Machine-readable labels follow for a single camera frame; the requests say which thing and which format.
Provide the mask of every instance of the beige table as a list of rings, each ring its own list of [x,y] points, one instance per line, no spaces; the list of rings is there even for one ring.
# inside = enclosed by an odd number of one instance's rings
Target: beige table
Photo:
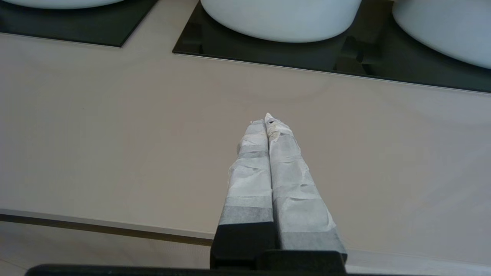
[[[195,4],[122,49],[0,35],[0,214],[212,238],[271,112],[349,249],[491,265],[490,95],[173,55]]]

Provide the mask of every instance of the table surface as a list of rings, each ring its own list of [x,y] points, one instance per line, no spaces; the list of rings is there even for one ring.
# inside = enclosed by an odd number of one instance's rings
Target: table surface
[[[0,213],[212,238],[250,121],[294,131],[348,248],[491,265],[491,95],[0,35]]]

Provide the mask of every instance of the white bowl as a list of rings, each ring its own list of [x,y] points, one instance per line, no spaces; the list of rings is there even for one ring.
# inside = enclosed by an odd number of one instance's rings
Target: white bowl
[[[491,69],[490,0],[399,0],[394,19],[426,46]]]
[[[123,0],[4,0],[5,2],[42,9],[80,9],[104,6]]]
[[[313,42],[346,31],[361,0],[201,0],[222,25],[257,38]]]

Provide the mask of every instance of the black glass plate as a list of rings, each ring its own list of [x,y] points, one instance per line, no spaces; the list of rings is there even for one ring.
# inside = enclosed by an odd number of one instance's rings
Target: black glass plate
[[[434,51],[407,35],[392,17],[393,1],[363,0],[351,27],[313,43],[281,43],[232,31],[200,3],[173,52],[491,92],[491,70]]]
[[[158,0],[124,0],[71,10],[36,9],[0,0],[0,32],[122,47]]]

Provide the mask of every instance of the countertop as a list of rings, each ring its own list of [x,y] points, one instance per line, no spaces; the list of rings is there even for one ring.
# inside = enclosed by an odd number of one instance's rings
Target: countertop
[[[287,123],[348,248],[491,265],[491,95],[0,34],[0,213],[212,238],[249,122]]]

